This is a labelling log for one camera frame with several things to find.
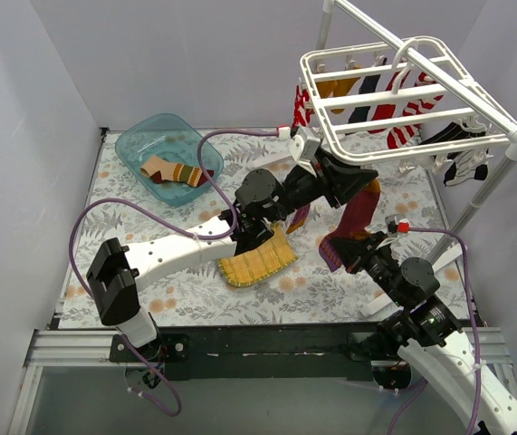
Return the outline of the beige striped sock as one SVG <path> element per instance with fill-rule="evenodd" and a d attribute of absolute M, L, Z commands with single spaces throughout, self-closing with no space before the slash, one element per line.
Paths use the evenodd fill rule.
<path fill-rule="evenodd" d="M 155 184 L 177 182 L 192 188 L 198 188 L 204 185 L 214 175 L 211 169 L 204 172 L 199 167 L 167 161 L 157 155 L 151 156 L 140 167 L 139 172 Z"/>

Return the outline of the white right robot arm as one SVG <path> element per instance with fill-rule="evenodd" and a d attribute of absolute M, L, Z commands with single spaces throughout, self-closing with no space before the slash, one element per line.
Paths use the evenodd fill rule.
<path fill-rule="evenodd" d="M 438 298 L 425 259 L 398 262 L 382 232 L 330 242 L 350 274 L 366 272 L 398 306 L 374 333 L 348 349 L 372 360 L 403 359 L 425 379 L 469 434 L 517 434 L 517 398 L 483 362 L 477 332 L 466 333 Z"/>

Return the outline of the maroon purple striped sock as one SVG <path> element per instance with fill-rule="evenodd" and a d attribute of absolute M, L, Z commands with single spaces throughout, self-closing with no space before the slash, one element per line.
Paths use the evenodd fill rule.
<path fill-rule="evenodd" d="M 291 234 L 305 224 L 305 221 L 309 215 L 311 205 L 308 204 L 302 208 L 299 208 L 294 213 L 291 223 L 286 229 L 287 234 Z"/>

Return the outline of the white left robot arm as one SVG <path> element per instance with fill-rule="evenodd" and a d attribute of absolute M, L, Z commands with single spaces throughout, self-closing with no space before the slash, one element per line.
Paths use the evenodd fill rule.
<path fill-rule="evenodd" d="M 347 166 L 320 150 L 313 172 L 296 166 L 284 181 L 267 169 L 250 171 L 235 191 L 232 209 L 184 234 L 126 246 L 117 238 L 103 242 L 86 274 L 101 323 L 123 334 L 139 361 L 154 361 L 161 341 L 153 318 L 139 302 L 141 287 L 192 266 L 252 251 L 273 237 L 272 223 L 318 198 L 339 208 L 377 175 L 374 169 Z"/>

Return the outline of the maroon sock with orange cuff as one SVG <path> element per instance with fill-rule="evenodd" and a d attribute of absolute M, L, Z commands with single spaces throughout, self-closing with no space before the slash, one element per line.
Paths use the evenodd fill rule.
<path fill-rule="evenodd" d="M 363 240 L 369 236 L 366 227 L 372 221 L 380 198 L 380 185 L 373 179 L 345 207 L 340 223 L 319 244 L 319 254 L 331 272 L 343 263 L 336 249 L 331 245 L 335 238 Z"/>

